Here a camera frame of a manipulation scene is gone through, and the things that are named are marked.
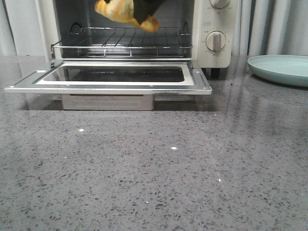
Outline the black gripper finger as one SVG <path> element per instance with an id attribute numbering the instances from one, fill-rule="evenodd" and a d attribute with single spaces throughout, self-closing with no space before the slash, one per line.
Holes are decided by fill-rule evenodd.
<path id="1" fill-rule="evenodd" d="M 125 24 L 141 25 L 153 16 L 164 0 L 104 0 L 103 16 Z"/>

